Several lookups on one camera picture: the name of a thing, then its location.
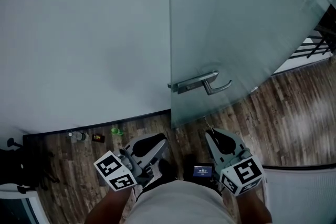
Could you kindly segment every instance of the digital display screen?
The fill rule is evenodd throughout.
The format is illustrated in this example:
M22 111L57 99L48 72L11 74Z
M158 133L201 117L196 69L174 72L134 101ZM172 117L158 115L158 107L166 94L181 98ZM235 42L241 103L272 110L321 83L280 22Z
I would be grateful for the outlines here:
M211 166L194 166L193 176L199 177L211 177L212 176L212 167Z

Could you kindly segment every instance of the white t-shirt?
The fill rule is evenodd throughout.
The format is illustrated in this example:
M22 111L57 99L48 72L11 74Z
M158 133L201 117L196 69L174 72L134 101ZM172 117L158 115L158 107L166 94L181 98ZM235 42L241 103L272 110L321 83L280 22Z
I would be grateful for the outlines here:
M125 224L234 224L214 190L176 180L143 193Z

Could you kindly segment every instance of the glass door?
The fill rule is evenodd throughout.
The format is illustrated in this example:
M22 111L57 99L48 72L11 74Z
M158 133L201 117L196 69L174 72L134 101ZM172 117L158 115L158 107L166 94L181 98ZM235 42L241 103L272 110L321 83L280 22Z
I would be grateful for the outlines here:
M172 126L231 105L299 47L332 0L170 0Z

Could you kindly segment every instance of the metal lever handle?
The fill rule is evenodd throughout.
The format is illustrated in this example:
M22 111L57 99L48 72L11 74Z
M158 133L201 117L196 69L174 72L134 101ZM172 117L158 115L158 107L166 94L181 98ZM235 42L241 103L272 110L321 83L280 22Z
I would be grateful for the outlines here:
M211 88L210 83L207 80L203 80L202 83L203 83L203 86L205 88L206 93L208 95L212 95L212 94L219 93L219 92L224 91L225 89L229 88L232 84L232 80L230 80L227 85L224 85L222 87L215 88L215 89Z

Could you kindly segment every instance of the person's right arm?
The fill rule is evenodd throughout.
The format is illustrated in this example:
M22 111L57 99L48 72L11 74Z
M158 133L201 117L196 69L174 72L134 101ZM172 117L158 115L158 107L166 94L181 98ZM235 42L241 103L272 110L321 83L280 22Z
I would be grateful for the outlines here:
M272 223L271 213L258 198L254 189L237 196L241 224Z

